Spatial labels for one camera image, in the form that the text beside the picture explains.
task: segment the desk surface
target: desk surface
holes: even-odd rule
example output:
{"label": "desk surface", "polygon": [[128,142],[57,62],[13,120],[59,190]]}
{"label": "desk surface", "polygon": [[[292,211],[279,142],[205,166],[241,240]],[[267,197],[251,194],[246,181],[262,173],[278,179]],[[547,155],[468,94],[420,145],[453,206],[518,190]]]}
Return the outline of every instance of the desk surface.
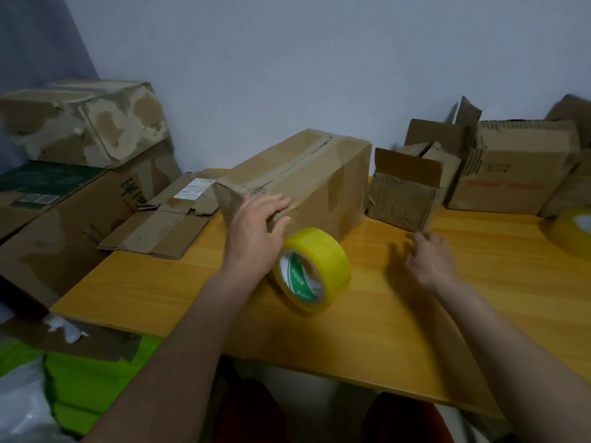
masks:
{"label": "desk surface", "polygon": [[[442,210],[463,277],[537,342],[591,381],[591,263],[544,236],[534,216]],[[222,261],[218,214],[180,261],[114,252],[56,313],[164,337]],[[457,328],[405,272],[404,231],[365,218],[342,243],[350,289],[318,316],[283,304],[263,281],[236,319],[225,353],[458,408],[498,415]]]}

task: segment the packing tape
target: packing tape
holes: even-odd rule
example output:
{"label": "packing tape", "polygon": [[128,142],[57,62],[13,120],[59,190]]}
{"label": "packing tape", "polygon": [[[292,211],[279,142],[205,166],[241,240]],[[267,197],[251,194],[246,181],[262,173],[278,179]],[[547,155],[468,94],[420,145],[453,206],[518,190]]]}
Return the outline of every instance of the packing tape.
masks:
{"label": "packing tape", "polygon": [[283,241],[273,274],[293,303],[308,313],[322,313],[349,287],[351,265],[332,236],[311,227]]}
{"label": "packing tape", "polygon": [[568,210],[558,215],[548,237],[565,252],[591,259],[591,210]]}

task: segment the taped cardboard box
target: taped cardboard box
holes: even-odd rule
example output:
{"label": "taped cardboard box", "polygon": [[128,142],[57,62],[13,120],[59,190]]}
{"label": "taped cardboard box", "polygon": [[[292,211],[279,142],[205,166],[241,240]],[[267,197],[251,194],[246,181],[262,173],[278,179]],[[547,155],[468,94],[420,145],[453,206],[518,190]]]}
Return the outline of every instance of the taped cardboard box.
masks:
{"label": "taped cardboard box", "polygon": [[0,329],[43,350],[129,356],[133,335],[76,324],[89,336],[66,344],[39,320],[107,257],[97,244],[180,174],[162,142],[115,170],[29,162],[0,176],[0,301],[18,314]]}
{"label": "taped cardboard box", "polygon": [[368,216],[409,231],[427,230],[460,163],[439,142],[376,149]]}
{"label": "taped cardboard box", "polygon": [[[478,115],[464,113],[475,110],[463,98],[458,117],[473,122]],[[538,214],[580,160],[572,121],[478,121],[475,127],[449,208]]]}
{"label": "taped cardboard box", "polygon": [[572,120],[579,133],[581,161],[560,184],[540,215],[553,217],[565,210],[591,208],[591,102],[567,95],[554,105],[547,120]]}
{"label": "taped cardboard box", "polygon": [[63,81],[0,97],[0,116],[29,159],[114,168],[168,137],[149,82]]}
{"label": "taped cardboard box", "polygon": [[371,158],[366,140],[306,129],[240,163],[214,192],[229,224],[244,195],[284,193],[291,204],[269,221],[291,216],[288,233],[317,227],[341,240],[364,213]]}
{"label": "taped cardboard box", "polygon": [[218,210],[213,182],[221,172],[188,172],[118,227],[100,245],[180,259]]}

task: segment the white wall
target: white wall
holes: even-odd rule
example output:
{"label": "white wall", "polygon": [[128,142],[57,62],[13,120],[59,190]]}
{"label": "white wall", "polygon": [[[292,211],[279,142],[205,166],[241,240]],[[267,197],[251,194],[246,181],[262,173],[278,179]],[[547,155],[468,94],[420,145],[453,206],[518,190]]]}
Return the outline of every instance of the white wall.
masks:
{"label": "white wall", "polygon": [[465,94],[487,118],[591,97],[591,0],[66,0],[101,77],[145,79],[184,170],[306,127],[400,144]]}

